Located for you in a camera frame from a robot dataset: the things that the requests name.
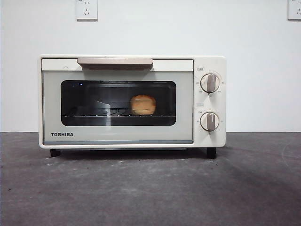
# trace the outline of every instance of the toaster oven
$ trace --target toaster oven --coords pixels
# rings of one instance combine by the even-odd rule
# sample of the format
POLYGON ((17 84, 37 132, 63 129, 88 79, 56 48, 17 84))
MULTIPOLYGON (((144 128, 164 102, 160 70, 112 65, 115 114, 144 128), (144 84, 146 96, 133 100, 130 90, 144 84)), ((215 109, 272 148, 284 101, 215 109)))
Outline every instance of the toaster oven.
POLYGON ((62 149, 225 145, 221 56, 39 58, 39 145, 62 149))

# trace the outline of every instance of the temperature knob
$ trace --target temperature knob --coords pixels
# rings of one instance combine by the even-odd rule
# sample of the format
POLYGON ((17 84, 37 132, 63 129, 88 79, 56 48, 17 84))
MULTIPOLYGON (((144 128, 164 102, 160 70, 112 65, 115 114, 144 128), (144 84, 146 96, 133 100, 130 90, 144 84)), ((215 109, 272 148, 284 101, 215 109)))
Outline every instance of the temperature knob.
POLYGON ((200 124, 204 130, 208 132, 214 131, 219 124, 218 116, 212 112, 207 112, 202 115, 200 119, 200 124))
POLYGON ((220 80, 214 73, 205 74, 201 79, 201 88, 206 93, 215 92, 220 86, 220 80))

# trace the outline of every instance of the wall socket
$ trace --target wall socket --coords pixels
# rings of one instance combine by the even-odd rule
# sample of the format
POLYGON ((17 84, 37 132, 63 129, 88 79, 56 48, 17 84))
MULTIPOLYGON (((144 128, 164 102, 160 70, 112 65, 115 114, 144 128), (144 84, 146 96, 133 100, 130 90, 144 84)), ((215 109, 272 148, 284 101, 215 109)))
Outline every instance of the wall socket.
POLYGON ((288 0, 287 19, 301 20, 301 0, 288 0))
POLYGON ((97 2, 98 0, 76 0, 77 20, 97 20, 97 2))

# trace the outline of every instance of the bread roll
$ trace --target bread roll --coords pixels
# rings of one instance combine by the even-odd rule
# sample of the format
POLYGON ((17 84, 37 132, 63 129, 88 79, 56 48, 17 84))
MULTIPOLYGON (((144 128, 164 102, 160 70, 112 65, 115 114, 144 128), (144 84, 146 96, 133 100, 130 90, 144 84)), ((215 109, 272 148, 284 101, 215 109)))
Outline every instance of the bread roll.
POLYGON ((156 110, 156 100, 148 95, 134 96, 131 98, 131 109, 134 115, 154 114, 156 110))

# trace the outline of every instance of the black foot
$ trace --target black foot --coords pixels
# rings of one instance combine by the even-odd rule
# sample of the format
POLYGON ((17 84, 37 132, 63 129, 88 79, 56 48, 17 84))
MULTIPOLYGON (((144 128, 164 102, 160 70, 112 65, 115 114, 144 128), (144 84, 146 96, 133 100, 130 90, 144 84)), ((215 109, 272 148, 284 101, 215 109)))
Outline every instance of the black foot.
POLYGON ((50 149, 50 157, 57 157, 61 155, 61 151, 57 149, 50 149))
POLYGON ((208 159, 216 158, 216 147, 208 147, 207 148, 207 158, 208 159))

